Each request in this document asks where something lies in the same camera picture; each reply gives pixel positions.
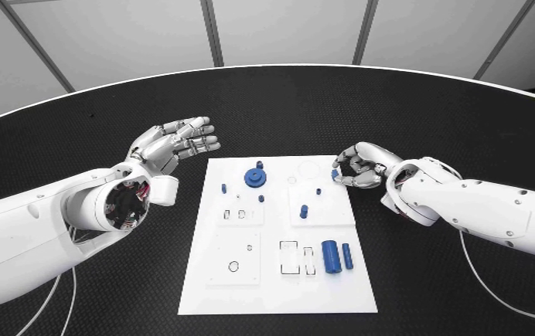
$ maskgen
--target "black table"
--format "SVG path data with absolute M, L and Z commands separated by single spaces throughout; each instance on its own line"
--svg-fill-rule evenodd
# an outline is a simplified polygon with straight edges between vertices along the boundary
M 251 66 L 118 83 L 0 117 L 0 198 L 118 163 L 154 124 L 209 116 L 222 149 L 183 161 L 176 206 L 153 205 L 136 232 L 77 268 L 68 335 L 534 334 L 480 287 L 459 233 L 381 204 L 385 189 L 349 190 L 378 314 L 177 316 L 208 157 L 338 154 L 371 141 L 425 155 L 466 178 L 535 190 L 535 100 L 482 83 L 343 66 Z M 469 236 L 480 276 L 535 312 L 535 256 Z M 15 335 L 52 288 L 0 306 Z M 29 335 L 59 334 L 71 304 L 65 274 Z

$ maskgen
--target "white board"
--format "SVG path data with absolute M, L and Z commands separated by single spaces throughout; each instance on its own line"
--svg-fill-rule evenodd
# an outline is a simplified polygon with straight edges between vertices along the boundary
M 376 313 L 346 187 L 332 180 L 335 157 L 209 160 L 179 315 Z M 244 175 L 257 161 L 267 182 L 251 188 Z M 322 242 L 330 239 L 338 274 L 326 273 L 323 263 Z

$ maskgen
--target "robotic hand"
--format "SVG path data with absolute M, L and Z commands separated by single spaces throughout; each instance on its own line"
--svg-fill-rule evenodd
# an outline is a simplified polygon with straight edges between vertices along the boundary
M 508 185 L 463 180 L 459 172 L 433 158 L 402 161 L 372 143 L 361 142 L 338 156 L 358 176 L 333 179 L 343 185 L 374 188 L 385 178 L 382 204 L 424 226 L 441 217 L 466 233 L 535 254 L 535 192 Z
M 123 239 L 150 203 L 175 204 L 179 160 L 221 148 L 208 117 L 150 128 L 126 161 L 0 200 L 0 304 L 39 287 Z M 100 231 L 71 239 L 68 226 Z

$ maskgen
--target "cable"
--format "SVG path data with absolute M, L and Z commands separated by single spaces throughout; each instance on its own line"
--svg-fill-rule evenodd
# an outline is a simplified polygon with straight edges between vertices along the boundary
M 518 308 L 512 307 L 495 294 L 493 294 L 493 291 L 487 288 L 487 285 L 483 283 L 482 279 L 479 278 L 479 275 L 477 275 L 477 272 L 476 272 L 476 269 L 473 268 L 473 264 L 472 264 L 472 260 L 470 260 L 470 256 L 469 256 L 469 251 L 466 250 L 466 245 L 464 245 L 464 237 L 463 237 L 463 231 L 460 230 L 459 231 L 459 235 L 460 235 L 460 243 L 463 245 L 463 251 L 464 251 L 464 255 L 466 255 L 466 260 L 469 261 L 469 265 L 470 265 L 470 268 L 472 268 L 472 271 L 473 271 L 473 274 L 477 278 L 477 281 L 482 283 L 482 286 L 485 288 L 485 290 L 493 295 L 493 298 L 502 303 L 502 305 L 505 305 L 512 311 L 516 311 L 519 314 L 525 315 L 526 317 L 531 317 L 531 318 L 535 318 L 535 314 L 531 314 L 528 313 L 526 311 L 521 311 Z
M 75 232 L 72 233 L 72 242 L 75 242 L 75 237 L 77 237 L 77 228 L 75 228 Z M 72 299 L 71 299 L 69 314 L 66 315 L 66 320 L 64 324 L 62 336 L 65 334 L 66 326 L 71 320 L 72 308 L 75 307 L 75 298 L 77 298 L 77 270 L 75 270 L 75 267 L 72 267 Z
M 29 327 L 33 325 L 33 322 L 36 321 L 39 315 L 42 315 L 42 310 L 45 309 L 45 306 L 48 304 L 48 302 L 51 301 L 51 297 L 56 291 L 56 287 L 58 287 L 58 283 L 59 283 L 59 279 L 62 278 L 62 275 L 59 275 L 56 277 L 56 282 L 53 283 L 53 286 L 52 286 L 52 289 L 51 289 L 51 292 L 48 294 L 48 297 L 45 299 L 45 302 L 42 303 L 42 307 L 39 308 L 38 312 L 36 312 L 36 315 L 33 316 L 33 318 L 30 319 L 30 321 L 27 322 L 25 328 L 19 331 L 17 333 L 17 336 L 20 336 L 25 332 L 26 332 L 26 329 L 29 329 Z

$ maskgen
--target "robotic arm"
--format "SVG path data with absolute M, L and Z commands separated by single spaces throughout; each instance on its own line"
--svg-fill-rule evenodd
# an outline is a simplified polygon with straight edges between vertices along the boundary
M 431 226 L 441 217 L 459 230 L 535 254 L 535 192 L 508 185 L 463 180 L 459 172 L 433 158 L 402 161 L 372 143 L 361 142 L 339 155 L 356 177 L 333 179 L 343 185 L 374 188 L 385 178 L 382 204 L 407 219 Z
M 0 200 L 0 304 L 39 287 L 143 222 L 150 203 L 175 204 L 179 160 L 221 148 L 209 118 L 152 127 L 124 162 Z M 98 231 L 72 242 L 68 227 Z

